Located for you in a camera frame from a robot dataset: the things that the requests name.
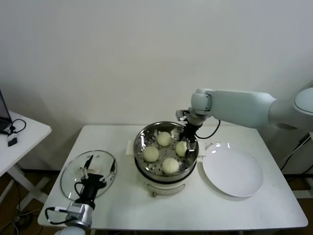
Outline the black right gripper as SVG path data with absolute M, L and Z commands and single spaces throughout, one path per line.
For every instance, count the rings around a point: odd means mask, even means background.
M 186 142 L 186 157 L 193 157 L 195 153 L 196 132 L 202 127 L 203 121 L 184 119 L 183 131 L 179 133 L 179 141 Z

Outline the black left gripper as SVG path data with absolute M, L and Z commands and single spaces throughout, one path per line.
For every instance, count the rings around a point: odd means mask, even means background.
M 93 160 L 93 155 L 88 156 L 81 170 L 81 181 L 75 183 L 75 191 L 78 195 L 78 199 L 75 202 L 94 202 L 97 193 L 100 189 L 105 187 L 105 182 L 111 181 L 115 177 L 116 160 L 109 165 L 102 167 L 101 174 L 88 174 L 88 169 Z M 81 192 L 78 192 L 77 185 L 82 185 Z

